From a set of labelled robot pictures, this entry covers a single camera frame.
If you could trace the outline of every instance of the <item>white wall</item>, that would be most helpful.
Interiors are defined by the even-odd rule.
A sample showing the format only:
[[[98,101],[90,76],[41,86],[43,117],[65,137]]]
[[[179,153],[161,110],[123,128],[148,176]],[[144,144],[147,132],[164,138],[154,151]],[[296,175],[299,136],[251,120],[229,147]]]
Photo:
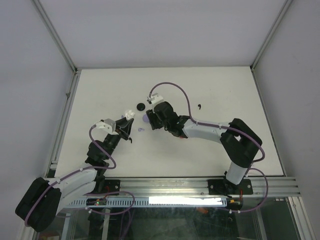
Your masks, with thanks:
[[[256,68],[280,158],[320,239],[320,1],[296,0]]]
[[[249,66],[285,0],[40,0],[77,67]]]
[[[30,0],[0,7],[0,234],[16,238],[15,209],[44,173],[72,72]]]

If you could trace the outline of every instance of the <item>metal extrusion profile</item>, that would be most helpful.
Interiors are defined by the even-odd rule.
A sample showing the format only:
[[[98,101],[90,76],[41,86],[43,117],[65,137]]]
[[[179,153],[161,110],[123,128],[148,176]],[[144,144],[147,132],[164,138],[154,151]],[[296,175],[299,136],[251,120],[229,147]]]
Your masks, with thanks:
[[[302,197],[288,197],[292,218],[301,240],[316,240]]]
[[[47,177],[49,170],[55,170],[57,168],[58,156],[61,151],[61,143],[62,143],[63,138],[66,133],[67,123],[68,123],[68,120],[70,117],[71,107],[72,107],[74,99],[75,99],[76,89],[77,89],[77,86],[79,83],[80,74],[81,74],[81,71],[78,70],[76,72],[76,74],[73,75],[69,90],[66,93],[65,104],[64,104],[63,111],[62,111],[61,120],[60,120],[59,126],[57,128],[55,141],[54,141],[53,145],[51,146],[51,150],[50,150],[51,153],[49,156],[48,166],[47,166],[47,170],[45,172],[45,177]]]
[[[254,69],[256,68],[256,66],[258,65],[262,55],[264,54],[265,50],[267,49],[269,43],[271,42],[271,40],[273,39],[273,36],[275,35],[279,25],[281,24],[282,20],[284,19],[284,17],[286,16],[286,13],[288,12],[289,7],[292,5],[294,0],[285,0],[284,4],[282,5],[282,8],[280,9],[278,15],[276,16],[268,34],[266,35],[265,40],[263,41],[263,44],[261,46],[261,48],[259,49],[252,65],[251,65],[251,69],[254,71]]]
[[[72,59],[71,59],[65,45],[63,44],[61,38],[59,37],[54,25],[52,24],[48,14],[46,13],[45,8],[42,6],[40,0],[31,0],[31,2],[33,3],[35,10],[38,12],[38,14],[39,14],[40,18],[42,19],[43,24],[45,25],[49,34],[51,35],[54,43],[56,44],[57,48],[61,52],[63,58],[65,59],[65,61],[67,62],[67,64],[69,65],[69,67],[71,68],[73,73],[76,73],[77,68],[76,68],[74,62],[72,61]]]

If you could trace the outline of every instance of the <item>wire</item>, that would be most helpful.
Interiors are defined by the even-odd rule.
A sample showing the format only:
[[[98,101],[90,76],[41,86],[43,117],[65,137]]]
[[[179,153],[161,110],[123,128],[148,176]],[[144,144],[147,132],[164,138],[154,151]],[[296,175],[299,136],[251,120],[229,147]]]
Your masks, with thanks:
[[[128,211],[128,213],[129,213],[129,222],[128,222],[128,224],[127,224],[127,226],[126,226],[126,229],[124,230],[124,232],[123,232],[123,234],[122,234],[122,236],[121,236],[121,240],[124,240],[125,237],[126,237],[126,235],[127,235],[127,233],[128,233],[128,230],[129,230],[129,228],[130,228],[130,225],[131,225],[132,220],[133,220],[134,215],[135,215],[135,210],[133,210],[132,215],[130,214],[130,211]]]
[[[186,103],[187,103],[187,106],[188,106],[188,112],[189,112],[189,117],[190,117],[190,120],[192,122],[194,122],[195,124],[197,125],[202,125],[202,126],[207,126],[207,127],[214,127],[214,128],[222,128],[222,129],[227,129],[227,130],[232,130],[238,134],[241,134],[242,136],[248,138],[250,141],[252,141],[258,148],[259,150],[261,151],[262,153],[262,157],[257,159],[257,160],[253,160],[253,163],[256,163],[256,162],[260,162],[262,161],[263,159],[265,159],[266,157],[266,153],[265,151],[263,150],[263,148],[260,146],[260,144],[254,140],[251,136],[249,136],[248,134],[246,134],[245,132],[241,131],[241,130],[238,130],[234,127],[230,127],[230,126],[220,126],[220,125],[217,125],[217,124],[214,124],[214,123],[206,123],[206,122],[200,122],[200,121],[196,121],[192,115],[191,115],[191,105],[190,105],[190,101],[189,101],[189,97],[187,95],[187,93],[185,92],[185,90],[182,89],[182,87],[180,87],[179,85],[173,83],[173,82],[169,82],[169,81],[164,81],[164,82],[160,82],[158,84],[156,84],[150,91],[149,93],[149,98],[151,98],[151,95],[153,93],[153,91],[155,90],[156,87],[160,86],[160,85],[173,85],[175,87],[177,87],[178,89],[181,90],[181,92],[184,94],[185,96],[185,99],[186,99]]]
[[[129,195],[131,195],[131,197],[132,197],[132,203],[131,203],[131,205],[130,205],[128,208],[126,208],[125,210],[123,210],[123,211],[111,213],[111,212],[99,212],[99,211],[95,211],[95,210],[93,210],[92,208],[89,208],[89,207],[88,207],[88,209],[90,209],[90,210],[91,210],[92,212],[94,212],[94,213],[101,214],[101,215],[119,215],[119,214],[124,214],[125,212],[129,211],[129,210],[133,207],[133,205],[135,204],[135,201],[136,201],[135,196],[134,196],[131,192],[129,192],[129,191],[111,191],[111,192],[108,192],[108,193],[107,193],[107,196],[112,195],[112,194],[121,194],[121,193],[129,194]],[[99,193],[87,193],[87,194],[85,194],[85,195],[86,195],[86,196],[100,196],[101,194],[99,194]]]
[[[261,170],[259,170],[259,169],[257,169],[257,168],[249,168],[249,170],[258,171],[258,172],[261,173],[262,176],[264,177],[264,180],[265,180],[265,195],[264,195],[262,201],[261,201],[257,206],[255,206],[255,207],[253,207],[253,208],[250,208],[250,209],[241,210],[240,213],[248,213],[248,212],[252,212],[252,211],[254,211],[254,210],[257,210],[258,208],[260,208],[260,207],[265,203],[265,201],[266,201],[267,198],[268,198],[269,184],[268,184],[268,179],[267,179],[266,175],[265,175]],[[237,211],[237,210],[230,210],[230,209],[227,209],[227,208],[219,208],[219,209],[225,210],[225,211],[228,211],[228,212],[231,211],[232,213],[239,213],[239,211]]]

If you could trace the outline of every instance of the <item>cable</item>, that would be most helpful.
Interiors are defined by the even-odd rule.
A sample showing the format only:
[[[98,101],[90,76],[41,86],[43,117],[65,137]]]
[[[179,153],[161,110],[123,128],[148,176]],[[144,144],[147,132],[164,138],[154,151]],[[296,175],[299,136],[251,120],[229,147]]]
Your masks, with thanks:
[[[267,197],[268,197],[268,193],[269,193],[269,184],[268,184],[268,179],[266,177],[266,175],[259,169],[257,168],[249,168],[249,170],[255,170],[255,171],[258,171],[259,173],[262,174],[262,176],[264,177],[264,180],[265,180],[265,195],[264,195],[264,198],[262,199],[262,201],[255,207],[253,208],[250,208],[250,209],[246,209],[246,210],[241,210],[241,211],[238,211],[238,210],[230,210],[230,209],[226,209],[226,208],[219,208],[221,210],[225,210],[225,211],[228,211],[228,212],[232,212],[232,213],[248,213],[248,212],[252,212],[254,210],[257,210],[258,208],[260,208],[264,203],[265,201],[267,200]]]
[[[127,233],[128,233],[128,230],[129,230],[129,228],[130,228],[130,225],[131,225],[132,220],[133,220],[134,215],[135,215],[135,210],[133,210],[132,215],[130,214],[130,211],[128,211],[128,213],[129,213],[129,222],[128,222],[127,226],[126,226],[125,231],[123,232],[123,234],[122,234],[122,236],[121,236],[121,240],[124,240],[124,239],[126,238],[126,235],[127,235]]]
[[[191,105],[190,105],[190,101],[189,101],[189,97],[187,95],[187,93],[185,92],[185,90],[182,89],[182,87],[180,87],[179,85],[173,83],[173,82],[169,82],[169,81],[164,81],[164,82],[160,82],[158,84],[156,84],[150,91],[149,93],[149,98],[151,98],[151,95],[153,93],[153,91],[155,90],[156,87],[160,86],[160,85],[165,85],[165,84],[168,84],[168,85],[173,85],[175,87],[177,87],[178,89],[181,90],[181,92],[184,94],[185,96],[185,99],[186,99],[186,103],[187,103],[187,106],[188,106],[188,112],[189,112],[189,117],[190,117],[190,120],[192,122],[194,122],[195,124],[197,125],[202,125],[202,126],[207,126],[207,127],[214,127],[214,128],[222,128],[222,129],[227,129],[227,130],[232,130],[234,132],[237,132],[238,134],[241,134],[242,136],[248,138],[250,141],[252,141],[258,148],[259,150],[261,151],[262,153],[262,157],[257,159],[257,160],[253,160],[253,163],[256,163],[256,162],[260,162],[262,161],[263,159],[265,159],[266,157],[266,153],[265,151],[263,150],[263,148],[259,145],[259,143],[254,140],[251,136],[249,136],[248,134],[246,134],[245,132],[241,131],[241,130],[238,130],[234,127],[230,127],[230,126],[220,126],[220,125],[217,125],[217,124],[213,124],[213,123],[205,123],[205,122],[200,122],[200,121],[196,121],[192,115],[191,115]]]
[[[132,197],[132,203],[131,203],[131,205],[130,205],[129,207],[127,207],[125,210],[111,213],[111,212],[99,212],[99,211],[95,211],[95,210],[93,210],[92,208],[89,208],[89,207],[88,207],[88,209],[90,209],[90,210],[91,210],[92,212],[94,212],[94,213],[101,214],[101,215],[119,215],[119,214],[124,214],[124,213],[126,213],[127,211],[129,211],[129,210],[133,207],[133,205],[135,204],[136,198],[135,198],[135,196],[132,194],[132,192],[129,192],[129,191],[111,191],[111,192],[108,192],[108,193],[107,193],[107,196],[112,195],[112,194],[120,194],[120,193],[129,194],[129,195],[131,195],[131,197]],[[99,194],[99,193],[88,193],[88,194],[85,194],[85,195],[86,195],[86,196],[101,196],[101,194]]]
[[[90,127],[90,130],[89,130],[89,138],[91,139],[91,141],[93,142],[94,145],[96,145],[96,147],[98,149],[101,150],[101,152],[103,152],[105,155],[107,155],[107,157],[113,162],[113,166],[112,167],[108,167],[106,169],[115,169],[117,167],[117,164],[116,164],[116,161],[114,160],[114,158],[109,154],[107,153],[106,150],[104,150],[97,142],[96,140],[94,140],[94,138],[92,137],[92,130],[95,129],[97,125],[93,125],[92,127]]]
[[[87,169],[113,169],[113,168],[110,168],[110,167],[107,167],[107,166],[87,166],[87,167],[84,167],[84,168],[81,168],[81,169],[78,169],[78,170],[75,170],[69,174],[67,174],[66,176],[60,178],[59,182],[79,173],[79,172],[82,172],[83,170],[87,170]],[[53,182],[52,184],[50,184],[44,191],[43,193],[40,195],[40,197],[37,199],[37,201],[35,201],[34,205],[31,207],[30,211],[28,212],[28,214],[26,215],[25,219],[24,219],[24,225],[26,227],[29,227],[28,225],[28,220],[30,218],[30,215],[32,214],[32,212],[35,210],[36,206],[39,204],[39,202],[41,201],[41,199],[46,195],[46,193],[55,185],[57,185],[58,182],[55,181]],[[126,193],[126,194],[129,194],[132,196],[133,198],[133,201],[132,201],[132,204],[130,205],[129,208],[127,208],[126,210],[122,211],[122,212],[119,212],[119,213],[110,213],[110,214],[103,214],[103,215],[117,215],[117,214],[122,214],[122,213],[125,213],[126,211],[128,211],[135,203],[135,196],[129,192],[129,191],[115,191],[115,192],[109,192],[108,195],[111,195],[111,194],[117,194],[117,193]],[[101,214],[101,212],[98,212],[98,211],[94,211],[92,209],[90,209],[92,212],[94,213],[98,213],[98,214]]]

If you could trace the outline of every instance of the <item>glass panel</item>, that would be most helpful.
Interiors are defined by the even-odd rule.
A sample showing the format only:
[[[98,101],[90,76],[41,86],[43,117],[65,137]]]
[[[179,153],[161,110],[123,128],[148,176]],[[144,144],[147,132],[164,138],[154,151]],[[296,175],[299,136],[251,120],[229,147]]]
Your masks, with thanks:
[[[245,198],[243,209],[261,199]],[[124,208],[95,208],[116,213]],[[268,198],[258,210],[231,213],[213,207],[136,207],[121,215],[64,209],[37,240],[298,240],[286,199]]]

